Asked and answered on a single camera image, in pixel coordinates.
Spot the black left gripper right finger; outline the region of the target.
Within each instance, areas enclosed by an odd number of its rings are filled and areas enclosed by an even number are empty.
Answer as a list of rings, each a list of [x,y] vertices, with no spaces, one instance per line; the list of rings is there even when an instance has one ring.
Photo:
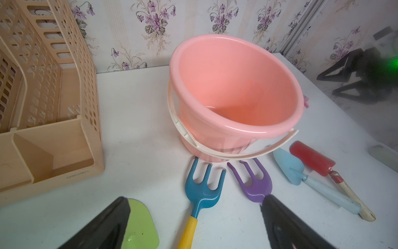
[[[264,198],[261,213],[273,249],[334,248],[273,195]]]

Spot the pink plastic bucket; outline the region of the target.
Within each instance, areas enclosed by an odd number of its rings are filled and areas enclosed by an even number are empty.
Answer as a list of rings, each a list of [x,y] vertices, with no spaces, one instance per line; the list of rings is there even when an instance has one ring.
[[[267,50],[227,35],[192,37],[170,59],[168,107],[189,152],[209,162],[280,148],[304,111],[293,73]]]

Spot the green trowel wooden handle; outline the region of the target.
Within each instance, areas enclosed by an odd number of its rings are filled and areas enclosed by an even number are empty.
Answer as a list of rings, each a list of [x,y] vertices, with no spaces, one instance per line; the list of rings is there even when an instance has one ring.
[[[138,200],[127,201],[130,213],[121,248],[157,249],[160,239],[148,208]]]

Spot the light blue plastic trowel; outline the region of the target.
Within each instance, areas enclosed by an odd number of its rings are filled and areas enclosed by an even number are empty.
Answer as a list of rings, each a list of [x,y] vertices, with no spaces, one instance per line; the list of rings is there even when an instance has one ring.
[[[335,204],[345,208],[352,214],[359,214],[362,211],[360,203],[352,200],[341,192],[323,184],[314,178],[304,174],[304,164],[300,159],[287,151],[278,148],[273,151],[273,156],[287,179],[295,186],[306,183],[308,186],[324,195]]]

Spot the red shovel wooden handle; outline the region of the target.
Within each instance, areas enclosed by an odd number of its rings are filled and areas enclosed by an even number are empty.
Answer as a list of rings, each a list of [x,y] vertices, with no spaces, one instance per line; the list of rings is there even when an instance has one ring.
[[[336,185],[352,200],[358,202],[362,206],[359,213],[361,218],[368,222],[376,221],[376,215],[366,206],[366,204],[357,196],[357,194],[349,187],[341,175],[332,169],[336,162],[322,155],[316,150],[310,148],[300,141],[295,141],[289,148],[292,155],[300,159],[303,164],[310,167],[323,177],[330,176]]]

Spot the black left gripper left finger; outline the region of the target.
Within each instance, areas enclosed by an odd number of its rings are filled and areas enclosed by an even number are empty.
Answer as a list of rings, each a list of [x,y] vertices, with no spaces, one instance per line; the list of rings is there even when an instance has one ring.
[[[127,198],[117,198],[60,248],[120,249],[130,211]]]

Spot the beige plastic file organizer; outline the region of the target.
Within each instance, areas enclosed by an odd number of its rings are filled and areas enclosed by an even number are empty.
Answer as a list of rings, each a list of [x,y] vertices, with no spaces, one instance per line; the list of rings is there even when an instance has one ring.
[[[1,206],[104,171],[96,70],[67,1],[1,1]]]

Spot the purple rake pink handle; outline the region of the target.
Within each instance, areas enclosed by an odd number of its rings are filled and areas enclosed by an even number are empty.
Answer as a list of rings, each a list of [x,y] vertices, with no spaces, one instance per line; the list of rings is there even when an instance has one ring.
[[[232,170],[235,178],[237,179],[243,193],[245,196],[254,203],[263,203],[266,196],[270,195],[273,189],[272,180],[269,176],[266,169],[263,167],[262,163],[257,159],[253,158],[253,161],[257,164],[261,172],[263,173],[263,178],[258,179],[253,171],[251,170],[249,164],[246,161],[240,161],[248,171],[252,184],[250,186],[246,186],[239,176],[237,170],[232,166],[230,162],[227,163],[227,166]]]

